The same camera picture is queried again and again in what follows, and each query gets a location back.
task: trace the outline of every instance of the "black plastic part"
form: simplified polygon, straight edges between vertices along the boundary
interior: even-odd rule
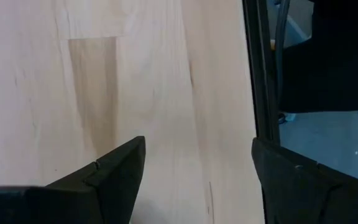
[[[252,157],[269,223],[358,223],[358,179],[259,139]]]
[[[243,0],[257,135],[276,143],[278,102],[266,0]]]
[[[0,223],[128,224],[144,161],[136,137],[46,187],[0,188]]]

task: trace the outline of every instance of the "black wire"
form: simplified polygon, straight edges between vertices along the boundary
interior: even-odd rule
[[[284,50],[284,40],[285,40],[285,27],[287,24],[287,16],[288,16],[289,8],[290,8],[290,0],[281,0],[280,9],[278,10],[276,38],[275,38],[278,102],[281,102],[281,97],[283,93],[283,50]]]

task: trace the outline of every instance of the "wood grain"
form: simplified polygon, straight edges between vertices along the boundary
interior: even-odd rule
[[[0,185],[45,185],[144,135],[133,224],[262,223],[241,9],[0,0]]]

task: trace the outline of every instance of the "floor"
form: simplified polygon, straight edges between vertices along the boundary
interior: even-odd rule
[[[297,114],[280,135],[283,147],[358,178],[358,112]]]

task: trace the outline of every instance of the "blue floor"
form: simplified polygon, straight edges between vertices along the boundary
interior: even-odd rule
[[[280,135],[283,147],[358,178],[358,112],[297,114]]]

